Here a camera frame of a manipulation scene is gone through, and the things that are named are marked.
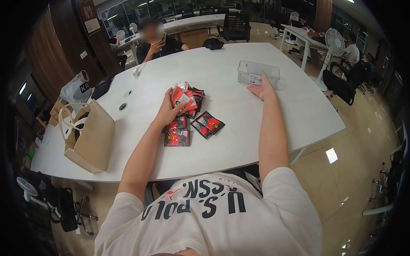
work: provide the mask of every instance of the person's right hand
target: person's right hand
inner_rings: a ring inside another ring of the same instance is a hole
[[[165,45],[165,41],[164,40],[159,40],[158,42],[151,44],[151,48],[150,48],[149,51],[152,54],[154,54],[154,53],[158,52],[162,47],[164,47],[164,45]]]
[[[247,88],[261,100],[266,100],[275,95],[275,89],[273,88],[271,82],[269,82],[265,71],[262,71],[262,86],[251,85]]]

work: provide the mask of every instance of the white desk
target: white desk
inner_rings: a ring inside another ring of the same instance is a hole
[[[241,10],[238,10],[238,9],[235,9],[235,8],[229,8],[229,12],[241,12]],[[194,14],[198,16],[199,11],[194,11]],[[182,18],[182,14],[177,14],[177,15],[174,16],[174,18],[180,19],[180,18]]]
[[[193,30],[198,28],[204,27],[212,27],[216,25],[222,25],[223,21],[225,20],[225,14],[211,14],[211,15],[203,15],[191,18],[185,18],[182,20],[171,21],[164,24],[164,30],[167,34],[175,34],[182,31]],[[138,33],[132,35],[130,37],[121,40],[119,43],[119,48],[130,44],[132,55],[136,63],[138,64],[137,60],[137,50],[136,50],[136,42],[140,40],[140,36]]]
[[[184,81],[205,90],[201,113],[209,111],[226,126],[208,140],[191,129],[190,147],[164,147],[162,135],[151,180],[190,177],[258,162],[263,102],[237,82],[240,60],[280,68],[277,94],[292,163],[307,146],[345,128],[316,84],[277,48],[269,43],[230,43],[221,50],[202,47],[151,60],[137,80],[131,69],[114,77],[109,91],[97,100],[115,120],[106,172],[92,174],[68,160],[59,127],[50,125],[31,170],[67,179],[119,182],[128,158],[156,116],[164,92]],[[124,97],[128,90],[131,95]],[[120,112],[124,102],[128,106]]]
[[[306,60],[308,56],[308,50],[309,48],[315,48],[319,50],[326,51],[328,47],[316,40],[313,40],[310,36],[308,36],[308,32],[304,29],[298,28],[298,27],[292,27],[289,25],[281,24],[282,26],[285,27],[285,30],[283,31],[283,39],[282,42],[280,43],[280,51],[283,51],[283,42],[286,40],[287,33],[289,32],[290,34],[296,36],[297,38],[301,39],[303,42],[305,42],[305,51],[303,54],[303,60],[302,60],[302,66],[301,69],[305,71],[306,67]]]

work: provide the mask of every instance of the light switch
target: light switch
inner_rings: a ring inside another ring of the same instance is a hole
[[[86,56],[87,56],[87,52],[86,52],[86,51],[83,51],[83,52],[80,54],[81,59],[84,59]]]

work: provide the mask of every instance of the brown box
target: brown box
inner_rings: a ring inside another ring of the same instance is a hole
[[[48,122],[54,127],[58,126],[58,121],[53,117],[50,117],[50,120]]]
[[[50,111],[50,115],[51,115],[51,116],[54,116],[55,114],[57,114],[57,113],[60,111],[60,109],[62,109],[63,106],[64,106],[65,104],[67,104],[67,103],[68,103],[68,102],[65,101],[65,100],[63,100],[63,99],[58,100],[58,101],[54,104],[54,106],[52,107],[52,109],[51,109],[51,111]]]
[[[186,44],[190,49],[202,47],[205,40],[208,39],[208,29],[196,29],[179,33],[180,41]]]

